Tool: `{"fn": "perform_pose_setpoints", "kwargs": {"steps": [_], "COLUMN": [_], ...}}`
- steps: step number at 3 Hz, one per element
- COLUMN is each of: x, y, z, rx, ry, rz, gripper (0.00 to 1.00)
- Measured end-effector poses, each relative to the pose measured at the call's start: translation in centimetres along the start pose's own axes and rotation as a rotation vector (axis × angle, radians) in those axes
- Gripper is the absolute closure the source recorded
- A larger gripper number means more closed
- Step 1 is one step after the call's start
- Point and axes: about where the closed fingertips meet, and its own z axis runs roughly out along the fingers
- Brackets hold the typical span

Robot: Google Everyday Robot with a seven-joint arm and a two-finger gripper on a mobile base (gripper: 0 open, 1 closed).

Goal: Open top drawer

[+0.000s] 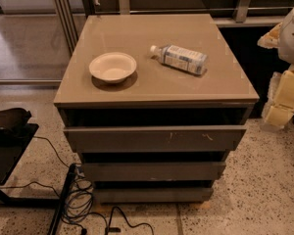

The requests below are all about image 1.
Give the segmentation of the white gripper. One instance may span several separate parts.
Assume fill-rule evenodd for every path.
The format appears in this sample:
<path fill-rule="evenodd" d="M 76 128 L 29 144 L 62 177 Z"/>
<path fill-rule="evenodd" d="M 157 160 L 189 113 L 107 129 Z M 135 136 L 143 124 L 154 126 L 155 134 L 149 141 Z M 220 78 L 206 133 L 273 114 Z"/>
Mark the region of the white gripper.
<path fill-rule="evenodd" d="M 279 23 L 265 35 L 261 36 L 257 44 L 266 49 L 277 48 L 279 46 L 281 26 L 282 23 Z M 273 100 L 277 105 L 294 111 L 294 65 L 291 65 L 282 74 Z M 263 108 L 264 122 L 275 127 L 283 128 L 294 116 L 293 112 L 285 108 L 265 104 Z"/>

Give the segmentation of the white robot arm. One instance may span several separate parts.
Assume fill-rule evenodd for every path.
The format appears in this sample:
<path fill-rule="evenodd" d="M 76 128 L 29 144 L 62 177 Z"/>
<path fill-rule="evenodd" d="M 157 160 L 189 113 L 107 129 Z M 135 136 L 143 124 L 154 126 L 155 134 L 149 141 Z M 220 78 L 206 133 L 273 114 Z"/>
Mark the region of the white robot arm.
<path fill-rule="evenodd" d="M 283 73 L 273 74 L 268 101 L 262 111 L 265 129 L 283 129 L 294 117 L 294 7 L 282 23 L 258 40 L 258 45 L 266 49 L 275 48 L 278 58 L 290 65 Z"/>

